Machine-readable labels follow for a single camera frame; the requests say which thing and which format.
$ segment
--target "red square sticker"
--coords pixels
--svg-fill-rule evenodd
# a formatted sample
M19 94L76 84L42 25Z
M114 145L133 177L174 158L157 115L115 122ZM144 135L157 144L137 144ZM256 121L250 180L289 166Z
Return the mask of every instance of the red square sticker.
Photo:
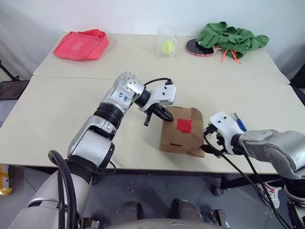
M177 130L180 130L182 133L191 133L192 132L192 121L189 119L177 119Z

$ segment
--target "blue pen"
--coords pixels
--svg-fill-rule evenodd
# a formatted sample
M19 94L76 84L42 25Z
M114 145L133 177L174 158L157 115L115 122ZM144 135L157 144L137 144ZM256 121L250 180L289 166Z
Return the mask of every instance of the blue pen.
M237 124L239 126L239 128L242 130L242 131L247 131L245 125L243 124L242 120L237 116L236 113L234 113L234 116L236 118L236 121L237 121Z

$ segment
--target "sneaker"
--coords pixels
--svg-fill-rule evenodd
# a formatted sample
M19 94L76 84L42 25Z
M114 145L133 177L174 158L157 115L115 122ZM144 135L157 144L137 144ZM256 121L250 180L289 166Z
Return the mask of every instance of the sneaker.
M263 187L258 184L257 187L259 188L259 190L261 191L261 193L266 197L266 199L268 199L267 195L264 192ZM265 183L265 187L267 189L267 192L269 194L269 196L271 197L271 200L274 204L275 208L279 208L280 207L280 200L278 199L278 191L281 190L281 187L273 187L271 185L268 185L267 183ZM267 201L261 197L261 199L265 202L266 205L270 206Z

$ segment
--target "green cloth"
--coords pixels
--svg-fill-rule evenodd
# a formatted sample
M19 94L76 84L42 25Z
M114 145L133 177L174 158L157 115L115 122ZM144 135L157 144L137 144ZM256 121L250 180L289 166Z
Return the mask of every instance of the green cloth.
M204 48L218 45L223 51L228 49L227 55L233 58L230 50L236 51L238 59L242 58L248 51L265 47L269 37L254 34L245 29L228 27L224 21L221 23L209 23L197 38L197 42Z

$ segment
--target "cardboard box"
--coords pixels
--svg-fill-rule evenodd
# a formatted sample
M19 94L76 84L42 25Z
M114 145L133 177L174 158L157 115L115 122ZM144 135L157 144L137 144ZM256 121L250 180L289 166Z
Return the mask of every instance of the cardboard box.
M196 108L167 106L173 122L163 122L159 150L204 157L203 117Z

